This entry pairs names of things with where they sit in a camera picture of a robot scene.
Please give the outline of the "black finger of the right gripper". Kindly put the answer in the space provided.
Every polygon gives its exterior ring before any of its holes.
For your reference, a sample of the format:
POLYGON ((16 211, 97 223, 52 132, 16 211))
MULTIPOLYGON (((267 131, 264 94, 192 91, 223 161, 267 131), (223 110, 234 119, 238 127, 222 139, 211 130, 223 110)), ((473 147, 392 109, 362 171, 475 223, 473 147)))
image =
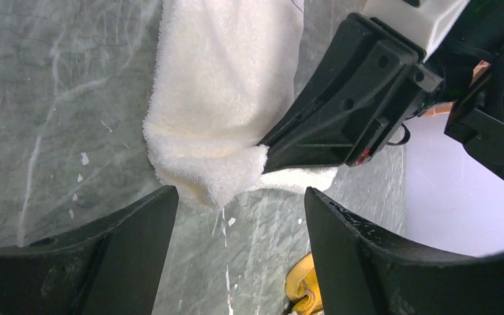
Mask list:
POLYGON ((348 15, 314 74, 265 135, 265 173, 357 166, 401 124, 431 104, 443 74, 423 50, 376 18, 348 15))

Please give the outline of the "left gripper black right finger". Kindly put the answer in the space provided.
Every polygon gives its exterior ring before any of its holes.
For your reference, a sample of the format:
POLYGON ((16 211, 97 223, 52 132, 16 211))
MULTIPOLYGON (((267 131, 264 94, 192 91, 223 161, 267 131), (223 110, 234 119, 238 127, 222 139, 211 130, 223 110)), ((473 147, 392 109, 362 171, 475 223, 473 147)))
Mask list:
POLYGON ((429 247, 307 188, 306 222, 326 314, 504 314, 504 252, 429 247))

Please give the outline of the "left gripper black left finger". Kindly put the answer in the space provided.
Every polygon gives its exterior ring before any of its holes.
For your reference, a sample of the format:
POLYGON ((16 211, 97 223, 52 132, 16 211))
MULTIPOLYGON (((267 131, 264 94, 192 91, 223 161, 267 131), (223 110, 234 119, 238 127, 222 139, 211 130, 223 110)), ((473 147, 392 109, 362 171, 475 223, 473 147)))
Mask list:
POLYGON ((133 204, 25 247, 0 247, 0 314, 151 314, 179 195, 133 204))

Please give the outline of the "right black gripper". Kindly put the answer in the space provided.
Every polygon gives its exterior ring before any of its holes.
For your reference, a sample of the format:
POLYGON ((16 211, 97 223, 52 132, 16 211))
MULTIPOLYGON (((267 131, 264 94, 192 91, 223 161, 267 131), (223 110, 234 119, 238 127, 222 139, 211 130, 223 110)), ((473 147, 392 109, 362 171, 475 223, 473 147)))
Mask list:
POLYGON ((453 101, 445 135, 504 180, 504 1, 469 1, 431 61, 453 101))

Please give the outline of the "brown yellow towel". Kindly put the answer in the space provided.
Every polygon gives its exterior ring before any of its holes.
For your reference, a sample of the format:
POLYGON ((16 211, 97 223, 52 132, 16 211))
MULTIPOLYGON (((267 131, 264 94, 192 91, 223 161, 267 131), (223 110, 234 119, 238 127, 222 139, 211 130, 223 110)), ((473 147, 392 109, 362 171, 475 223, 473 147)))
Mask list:
POLYGON ((312 253, 303 257, 287 274, 285 294, 293 303, 290 314, 323 314, 322 297, 312 253))

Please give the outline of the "cream white towel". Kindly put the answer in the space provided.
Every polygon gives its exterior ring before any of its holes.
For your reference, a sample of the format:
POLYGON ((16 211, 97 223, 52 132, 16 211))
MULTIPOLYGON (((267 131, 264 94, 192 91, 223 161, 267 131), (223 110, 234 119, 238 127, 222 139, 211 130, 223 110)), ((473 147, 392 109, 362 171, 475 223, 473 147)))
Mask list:
POLYGON ((258 189, 327 190, 334 167, 265 173, 261 138, 295 99, 302 1, 165 1, 143 135, 181 200, 221 208, 258 189))

